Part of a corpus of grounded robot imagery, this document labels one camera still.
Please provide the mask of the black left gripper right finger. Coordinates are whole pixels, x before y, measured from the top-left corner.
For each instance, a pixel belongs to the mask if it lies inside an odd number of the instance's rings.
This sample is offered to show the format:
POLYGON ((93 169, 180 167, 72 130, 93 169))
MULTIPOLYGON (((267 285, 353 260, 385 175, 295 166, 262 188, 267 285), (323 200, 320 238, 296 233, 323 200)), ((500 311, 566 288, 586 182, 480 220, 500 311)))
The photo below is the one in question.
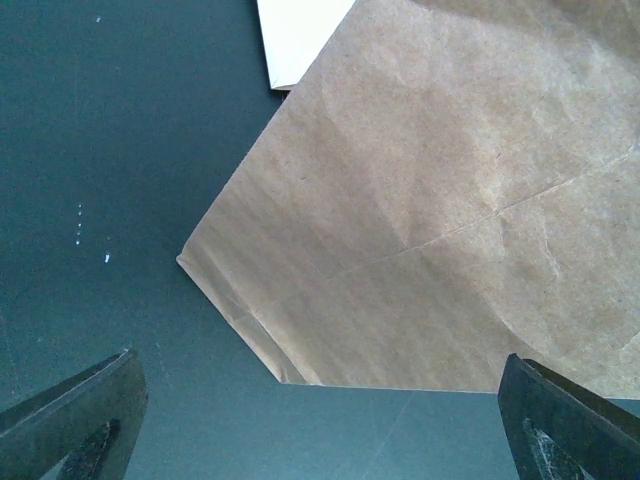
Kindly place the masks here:
POLYGON ((521 479, 639 477, 639 418, 542 364, 509 355, 498 405, 521 479))

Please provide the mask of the large brown paper bag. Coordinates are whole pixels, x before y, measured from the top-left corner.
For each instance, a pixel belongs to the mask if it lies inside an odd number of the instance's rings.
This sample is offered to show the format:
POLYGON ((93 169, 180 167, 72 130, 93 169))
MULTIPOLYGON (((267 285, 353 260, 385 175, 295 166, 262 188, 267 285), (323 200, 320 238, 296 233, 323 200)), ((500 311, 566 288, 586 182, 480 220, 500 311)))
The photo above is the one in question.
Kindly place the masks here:
POLYGON ((639 395, 639 5, 358 1, 178 263, 283 383, 639 395))

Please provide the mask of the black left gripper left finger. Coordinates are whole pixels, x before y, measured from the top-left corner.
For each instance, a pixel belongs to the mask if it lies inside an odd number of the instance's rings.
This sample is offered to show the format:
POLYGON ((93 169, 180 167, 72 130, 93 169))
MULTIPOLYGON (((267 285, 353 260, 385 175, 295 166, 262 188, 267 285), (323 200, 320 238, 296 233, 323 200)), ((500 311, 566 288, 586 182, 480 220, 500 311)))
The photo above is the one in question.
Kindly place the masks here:
POLYGON ((112 355, 1 413, 1 477, 122 479, 147 404, 138 353, 112 355))

